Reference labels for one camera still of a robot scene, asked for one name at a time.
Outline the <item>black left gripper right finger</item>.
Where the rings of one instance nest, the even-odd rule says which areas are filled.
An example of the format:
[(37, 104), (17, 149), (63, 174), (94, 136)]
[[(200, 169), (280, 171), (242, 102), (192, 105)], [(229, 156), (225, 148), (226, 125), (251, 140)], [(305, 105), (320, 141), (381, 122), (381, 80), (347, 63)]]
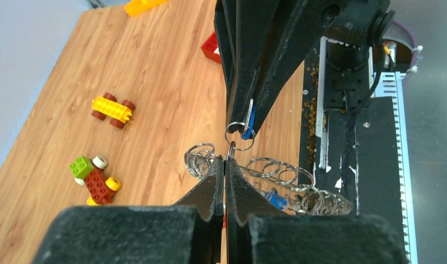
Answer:
[(229, 263), (407, 263), (404, 244), (382, 218), (296, 216), (259, 194), (235, 159), (226, 162)]

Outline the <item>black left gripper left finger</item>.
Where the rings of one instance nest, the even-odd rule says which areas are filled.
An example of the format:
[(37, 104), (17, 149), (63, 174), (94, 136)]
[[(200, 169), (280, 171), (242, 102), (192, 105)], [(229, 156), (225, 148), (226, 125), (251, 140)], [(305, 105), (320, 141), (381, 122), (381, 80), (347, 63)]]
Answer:
[(170, 206), (73, 206), (51, 223), (33, 263), (219, 263), (224, 162)]

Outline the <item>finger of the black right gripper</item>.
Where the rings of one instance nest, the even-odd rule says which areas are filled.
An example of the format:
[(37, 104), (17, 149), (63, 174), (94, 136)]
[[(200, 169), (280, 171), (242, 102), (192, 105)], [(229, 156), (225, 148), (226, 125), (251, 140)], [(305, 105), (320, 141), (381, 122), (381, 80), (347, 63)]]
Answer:
[(280, 1), (262, 51), (254, 90), (254, 132), (259, 132), (286, 82), (351, 1)]
[(263, 50), (279, 1), (216, 1), (214, 29), (226, 83), (225, 123), (243, 122), (250, 100), (260, 126), (279, 91), (263, 90)]

